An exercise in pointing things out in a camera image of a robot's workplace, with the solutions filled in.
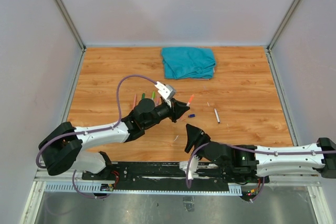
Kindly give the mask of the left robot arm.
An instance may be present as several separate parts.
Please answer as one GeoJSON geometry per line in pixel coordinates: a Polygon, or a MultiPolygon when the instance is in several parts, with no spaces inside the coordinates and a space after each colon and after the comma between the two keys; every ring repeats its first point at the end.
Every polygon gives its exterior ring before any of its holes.
{"type": "Polygon", "coordinates": [[[112,175],[112,166],[102,154],[91,153],[88,149],[134,141],[165,119],[176,122],[189,109],[187,103],[176,99],[171,99],[170,103],[163,100],[160,105],[155,105],[151,99],[143,99],[120,122],[91,127],[74,127],[70,122],[64,122],[39,144],[36,160],[44,162],[39,167],[46,169],[50,176],[76,169],[105,180],[112,175]]]}

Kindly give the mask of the orange pen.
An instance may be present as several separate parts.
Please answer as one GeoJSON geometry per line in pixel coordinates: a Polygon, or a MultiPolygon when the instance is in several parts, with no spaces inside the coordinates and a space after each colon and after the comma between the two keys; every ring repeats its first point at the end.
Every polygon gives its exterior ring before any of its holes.
{"type": "Polygon", "coordinates": [[[191,102],[193,101],[193,99],[194,99],[194,94],[191,95],[191,97],[189,98],[189,100],[188,100],[188,102],[187,102],[187,104],[186,104],[188,107],[190,107],[191,102]]]}

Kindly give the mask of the blue white pen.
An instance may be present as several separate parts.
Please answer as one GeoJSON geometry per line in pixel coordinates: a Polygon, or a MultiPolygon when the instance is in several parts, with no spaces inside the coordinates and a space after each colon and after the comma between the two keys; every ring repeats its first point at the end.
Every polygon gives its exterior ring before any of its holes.
{"type": "Polygon", "coordinates": [[[217,123],[220,124],[221,121],[220,121],[220,117],[219,117],[219,114],[218,114],[218,111],[217,111],[216,108],[214,108],[214,113],[215,113],[215,116],[216,116],[217,123]]]}

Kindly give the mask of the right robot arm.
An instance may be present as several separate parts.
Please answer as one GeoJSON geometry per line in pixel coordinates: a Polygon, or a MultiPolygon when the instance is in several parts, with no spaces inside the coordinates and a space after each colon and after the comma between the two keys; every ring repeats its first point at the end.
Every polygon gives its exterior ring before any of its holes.
{"type": "Polygon", "coordinates": [[[255,177],[314,171],[323,178],[335,178],[335,143],[327,137],[303,146],[266,147],[215,142],[191,124],[186,125],[186,133],[185,152],[214,163],[234,181],[250,182],[255,177]]]}

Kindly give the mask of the pink pen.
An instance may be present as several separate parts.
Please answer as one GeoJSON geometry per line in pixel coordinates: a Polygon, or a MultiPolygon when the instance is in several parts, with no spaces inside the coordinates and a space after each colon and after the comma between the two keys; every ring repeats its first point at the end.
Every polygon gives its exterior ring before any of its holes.
{"type": "Polygon", "coordinates": [[[133,109],[135,108],[136,105],[137,105],[137,94],[134,95],[134,99],[133,99],[133,109]]]}

